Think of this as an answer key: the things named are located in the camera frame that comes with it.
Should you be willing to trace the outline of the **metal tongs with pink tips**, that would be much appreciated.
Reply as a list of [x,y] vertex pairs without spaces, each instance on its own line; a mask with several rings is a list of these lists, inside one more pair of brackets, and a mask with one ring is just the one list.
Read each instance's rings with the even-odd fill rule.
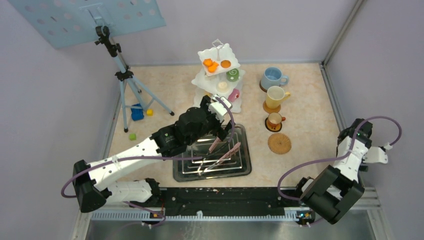
[[[232,155],[234,155],[241,147],[240,142],[236,142],[233,146],[231,146],[232,140],[228,140],[223,143],[218,149],[216,149],[218,143],[222,141],[219,138],[216,138],[212,145],[210,146],[209,153],[203,157],[200,161],[199,166],[197,167],[196,173],[201,176],[206,172],[209,172],[214,167],[222,164],[224,161],[229,160]],[[205,166],[205,162],[210,158],[212,162],[211,165]]]

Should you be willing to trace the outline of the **stainless steel tray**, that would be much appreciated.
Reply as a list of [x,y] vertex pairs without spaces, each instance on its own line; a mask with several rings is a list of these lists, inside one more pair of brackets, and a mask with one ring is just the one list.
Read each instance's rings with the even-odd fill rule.
[[182,160],[173,163],[173,178],[177,182],[241,177],[252,172],[246,129],[235,125],[231,142],[218,142],[215,155],[201,160]]

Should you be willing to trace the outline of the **white round bun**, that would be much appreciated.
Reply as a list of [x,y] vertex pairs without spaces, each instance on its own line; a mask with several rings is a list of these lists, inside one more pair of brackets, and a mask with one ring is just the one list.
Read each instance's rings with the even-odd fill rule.
[[226,81],[220,81],[216,85],[216,89],[218,92],[225,93],[229,89],[229,85]]

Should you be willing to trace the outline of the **pink cake slice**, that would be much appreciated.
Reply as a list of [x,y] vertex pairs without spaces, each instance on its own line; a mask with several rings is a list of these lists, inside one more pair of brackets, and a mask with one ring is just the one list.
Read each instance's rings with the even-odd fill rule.
[[233,91],[229,94],[228,96],[228,101],[229,102],[234,102],[236,101],[238,98],[240,97],[240,90],[237,88],[234,88]]

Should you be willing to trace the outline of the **orange fish cake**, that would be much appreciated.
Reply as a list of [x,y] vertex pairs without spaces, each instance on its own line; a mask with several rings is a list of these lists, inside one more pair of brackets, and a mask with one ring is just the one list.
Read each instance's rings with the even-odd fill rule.
[[209,73],[214,73],[216,70],[217,70],[217,68],[219,67],[219,64],[217,63],[217,62],[215,62],[215,61],[213,61],[208,67],[207,67],[207,70],[208,70],[208,72]]
[[211,60],[210,58],[205,59],[202,64],[206,67],[211,67],[213,65],[214,61]]

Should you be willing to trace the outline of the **green roll cake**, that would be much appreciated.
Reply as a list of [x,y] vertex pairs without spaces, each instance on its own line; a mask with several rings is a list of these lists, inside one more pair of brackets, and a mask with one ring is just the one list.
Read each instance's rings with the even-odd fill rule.
[[236,82],[240,78],[240,72],[237,68],[227,71],[225,75],[229,82]]

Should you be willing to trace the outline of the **orange round cookie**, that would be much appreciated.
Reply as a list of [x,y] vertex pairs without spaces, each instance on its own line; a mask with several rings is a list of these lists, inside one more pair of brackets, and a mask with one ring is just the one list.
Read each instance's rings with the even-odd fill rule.
[[222,60],[222,61],[220,62],[220,66],[221,66],[222,68],[224,68],[224,69],[229,68],[231,65],[232,65],[232,63],[231,63],[231,61],[230,61],[230,60]]

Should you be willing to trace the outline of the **brown coaster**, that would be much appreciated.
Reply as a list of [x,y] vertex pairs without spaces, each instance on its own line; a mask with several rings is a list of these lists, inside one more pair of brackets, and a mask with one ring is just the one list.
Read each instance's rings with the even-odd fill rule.
[[271,113],[279,113],[281,110],[281,105],[278,105],[276,108],[269,108],[266,104],[266,102],[264,101],[262,104],[262,108],[265,112],[267,112],[268,114]]
[[265,89],[265,88],[263,88],[263,86],[261,85],[261,83],[259,82],[259,87],[260,87],[260,89],[263,91],[263,92],[267,92],[267,89]]

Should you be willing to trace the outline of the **brown coaster back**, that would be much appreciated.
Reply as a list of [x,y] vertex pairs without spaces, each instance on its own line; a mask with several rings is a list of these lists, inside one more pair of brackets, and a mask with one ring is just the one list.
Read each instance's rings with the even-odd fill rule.
[[267,92],[267,89],[265,89],[265,88],[263,88],[263,86],[261,85],[261,83],[259,82],[259,87],[260,87],[260,89],[263,91],[263,92]]

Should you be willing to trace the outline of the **dark printed coaster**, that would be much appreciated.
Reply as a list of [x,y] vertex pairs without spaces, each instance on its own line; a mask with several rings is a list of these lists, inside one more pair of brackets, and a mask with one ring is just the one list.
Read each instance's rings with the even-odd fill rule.
[[265,124],[265,128],[266,128],[268,131],[270,131],[270,132],[274,132],[274,133],[280,132],[280,131],[281,131],[281,129],[282,129],[282,127],[283,127],[283,124],[282,124],[282,122],[281,122],[281,121],[280,121],[280,122],[278,122],[278,123],[272,123],[272,122],[269,120],[269,118],[268,118],[268,117],[264,120],[264,124]]

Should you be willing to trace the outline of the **brown mug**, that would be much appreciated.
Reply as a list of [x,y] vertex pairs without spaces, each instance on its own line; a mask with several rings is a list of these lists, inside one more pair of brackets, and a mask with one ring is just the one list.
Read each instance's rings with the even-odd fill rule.
[[279,122],[283,122],[283,121],[286,120],[286,118],[284,116],[282,116],[281,114],[279,114],[277,112],[270,113],[268,115],[268,119],[274,124],[277,124]]

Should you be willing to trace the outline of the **yellow mug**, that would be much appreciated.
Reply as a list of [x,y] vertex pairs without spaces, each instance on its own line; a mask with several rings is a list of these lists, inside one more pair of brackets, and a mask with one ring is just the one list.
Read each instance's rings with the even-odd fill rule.
[[266,92],[265,106],[269,109],[277,109],[282,102],[288,99],[291,93],[280,86],[271,86]]

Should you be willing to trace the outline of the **woven coaster front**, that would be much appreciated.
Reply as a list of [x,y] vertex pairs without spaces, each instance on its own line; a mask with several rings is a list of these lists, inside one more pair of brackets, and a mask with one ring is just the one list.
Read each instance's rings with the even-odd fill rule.
[[267,140],[268,148],[275,154],[283,155],[292,149],[291,139],[283,133],[274,133]]

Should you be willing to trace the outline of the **blue mug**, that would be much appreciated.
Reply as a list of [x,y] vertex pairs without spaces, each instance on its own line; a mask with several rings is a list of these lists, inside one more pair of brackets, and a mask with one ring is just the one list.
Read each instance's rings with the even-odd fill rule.
[[283,72],[277,67],[268,67],[260,80],[263,88],[269,89],[272,86],[285,86],[289,83],[290,78],[284,75]]

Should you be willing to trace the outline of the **light blue music stand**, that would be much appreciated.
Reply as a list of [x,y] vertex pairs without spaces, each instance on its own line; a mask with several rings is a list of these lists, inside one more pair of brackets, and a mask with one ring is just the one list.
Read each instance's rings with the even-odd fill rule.
[[93,42],[103,45],[119,70],[120,103],[128,132],[127,109],[147,110],[153,102],[174,112],[143,84],[119,54],[113,37],[166,26],[155,0],[11,0],[10,4],[55,49]]

